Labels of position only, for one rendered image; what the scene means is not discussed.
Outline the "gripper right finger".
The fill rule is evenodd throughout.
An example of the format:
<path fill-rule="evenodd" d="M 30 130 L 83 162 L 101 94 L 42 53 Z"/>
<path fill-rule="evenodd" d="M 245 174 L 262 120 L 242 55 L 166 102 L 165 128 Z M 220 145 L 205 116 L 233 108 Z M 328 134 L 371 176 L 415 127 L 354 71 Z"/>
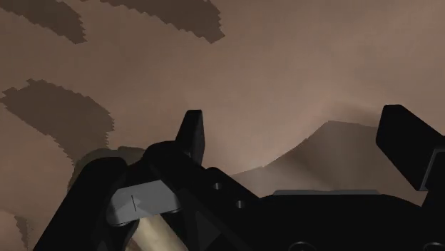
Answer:
<path fill-rule="evenodd" d="M 445 135 L 400 104 L 383 106 L 376 144 L 413 189 L 422 206 L 445 210 Z"/>

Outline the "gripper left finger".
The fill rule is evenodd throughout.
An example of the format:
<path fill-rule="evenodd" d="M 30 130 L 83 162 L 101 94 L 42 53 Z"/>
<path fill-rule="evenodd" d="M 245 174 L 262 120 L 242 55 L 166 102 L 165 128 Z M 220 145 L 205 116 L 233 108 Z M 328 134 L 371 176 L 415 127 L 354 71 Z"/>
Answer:
<path fill-rule="evenodd" d="M 167 220 L 189 251 L 257 251 L 258 197 L 204 168 L 204 149 L 203 113 L 189 110 L 175 140 L 149 146 L 134 164 L 92 160 L 33 251 L 125 251 L 149 215 Z"/>

